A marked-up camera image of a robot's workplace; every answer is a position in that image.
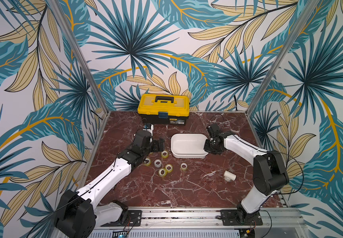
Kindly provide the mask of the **yellow tape roll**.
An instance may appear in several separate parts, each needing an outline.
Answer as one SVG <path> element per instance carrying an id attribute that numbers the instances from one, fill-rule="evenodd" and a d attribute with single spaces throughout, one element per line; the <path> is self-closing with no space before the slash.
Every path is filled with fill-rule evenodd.
<path id="1" fill-rule="evenodd" d="M 150 159 L 150 158 L 146 158 L 146 159 L 144 160 L 144 165 L 145 165 L 145 166 L 150 166 L 150 165 L 151 165 L 151 159 Z"/>
<path id="2" fill-rule="evenodd" d="M 169 157 L 169 152 L 168 152 L 167 150 L 164 150 L 164 151 L 161 153 L 161 157 L 162 157 L 163 159 L 168 158 L 168 157 Z"/>
<path id="3" fill-rule="evenodd" d="M 187 168 L 188 168 L 188 165 L 187 165 L 186 163 L 182 163 L 182 164 L 180 165 L 180 168 L 181 168 L 182 171 L 186 171 Z"/>
<path id="4" fill-rule="evenodd" d="M 167 170 L 165 168 L 159 169 L 158 175 L 161 177 L 165 177 L 167 175 Z"/>
<path id="5" fill-rule="evenodd" d="M 167 173 L 171 173 L 173 171 L 173 165 L 166 164 L 165 165 L 165 170 L 167 171 Z"/>

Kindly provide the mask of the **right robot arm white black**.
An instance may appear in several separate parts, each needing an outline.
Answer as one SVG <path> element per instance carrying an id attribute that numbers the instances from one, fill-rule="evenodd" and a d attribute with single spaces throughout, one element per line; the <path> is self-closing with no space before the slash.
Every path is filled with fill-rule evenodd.
<path id="1" fill-rule="evenodd" d="M 237 206 L 234 218 L 241 224 L 254 218 L 270 196 L 289 182 L 281 153 L 261 149 L 234 133 L 223 132 L 217 124 L 207 127 L 204 150 L 211 154 L 232 151 L 253 166 L 253 187 Z"/>

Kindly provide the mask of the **yellow tape roll bottom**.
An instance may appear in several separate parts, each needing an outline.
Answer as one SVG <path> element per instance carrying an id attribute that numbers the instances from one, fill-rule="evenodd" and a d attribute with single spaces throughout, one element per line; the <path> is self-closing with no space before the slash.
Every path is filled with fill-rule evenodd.
<path id="1" fill-rule="evenodd" d="M 165 177 L 167 175 L 167 170 L 165 168 L 159 169 L 158 175 L 161 177 Z"/>

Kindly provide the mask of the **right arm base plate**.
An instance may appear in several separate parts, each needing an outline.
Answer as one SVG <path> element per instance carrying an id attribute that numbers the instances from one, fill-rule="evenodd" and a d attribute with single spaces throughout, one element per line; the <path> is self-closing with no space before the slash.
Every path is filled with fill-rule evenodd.
<path id="1" fill-rule="evenodd" d="M 224 226 L 261 226 L 263 221 L 260 212 L 248 214 L 241 210 L 220 210 L 217 219 L 223 222 Z"/>

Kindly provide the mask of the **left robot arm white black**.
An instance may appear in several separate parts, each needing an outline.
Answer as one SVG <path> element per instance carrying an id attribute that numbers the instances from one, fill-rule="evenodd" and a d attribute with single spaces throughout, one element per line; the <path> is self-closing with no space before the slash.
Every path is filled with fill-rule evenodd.
<path id="1" fill-rule="evenodd" d="M 123 178 L 142 164 L 150 153 L 163 152 L 164 139 L 153 139 L 149 130 L 138 131 L 134 140 L 93 181 L 77 191 L 66 191 L 54 212 L 54 226 L 69 238 L 87 238 L 94 228 L 123 223 L 127 206 L 119 201 L 99 206 Z"/>

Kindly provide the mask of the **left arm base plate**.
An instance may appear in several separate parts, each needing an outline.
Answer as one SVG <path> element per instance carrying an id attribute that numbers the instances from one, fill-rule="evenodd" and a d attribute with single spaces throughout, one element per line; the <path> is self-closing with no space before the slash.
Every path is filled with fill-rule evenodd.
<path id="1" fill-rule="evenodd" d="M 139 227 L 142 220 L 142 210 L 124 211 L 118 221 L 103 224 L 102 227 Z"/>

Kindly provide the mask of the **white plastic storage box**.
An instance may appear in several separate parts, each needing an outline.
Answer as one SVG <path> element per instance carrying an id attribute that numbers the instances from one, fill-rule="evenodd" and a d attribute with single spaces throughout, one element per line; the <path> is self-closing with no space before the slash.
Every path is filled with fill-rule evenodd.
<path id="1" fill-rule="evenodd" d="M 179 159 L 204 159 L 209 153 L 204 150 L 207 137 L 197 133 L 178 133 L 171 137 L 171 152 Z"/>

